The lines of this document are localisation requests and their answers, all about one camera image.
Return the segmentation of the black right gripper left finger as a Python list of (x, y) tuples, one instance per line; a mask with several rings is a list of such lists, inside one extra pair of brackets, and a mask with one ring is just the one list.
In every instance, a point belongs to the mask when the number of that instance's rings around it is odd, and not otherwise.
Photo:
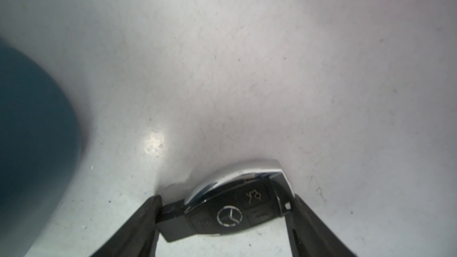
[(156, 219), (161, 207), (161, 196), (148, 198), (92, 257), (154, 257), (159, 238)]

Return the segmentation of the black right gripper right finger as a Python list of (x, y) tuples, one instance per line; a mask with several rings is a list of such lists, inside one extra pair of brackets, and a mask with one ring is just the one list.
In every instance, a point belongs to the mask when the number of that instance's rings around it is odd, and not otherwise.
[(356, 257), (298, 195), (285, 219), (293, 257)]

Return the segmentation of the silver black Mercedes key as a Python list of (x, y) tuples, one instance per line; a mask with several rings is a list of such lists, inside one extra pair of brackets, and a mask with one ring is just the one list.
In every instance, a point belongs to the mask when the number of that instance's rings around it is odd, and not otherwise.
[(278, 160), (245, 161), (217, 171), (185, 199), (163, 206), (156, 227), (167, 242), (236, 234), (291, 213), (293, 199)]

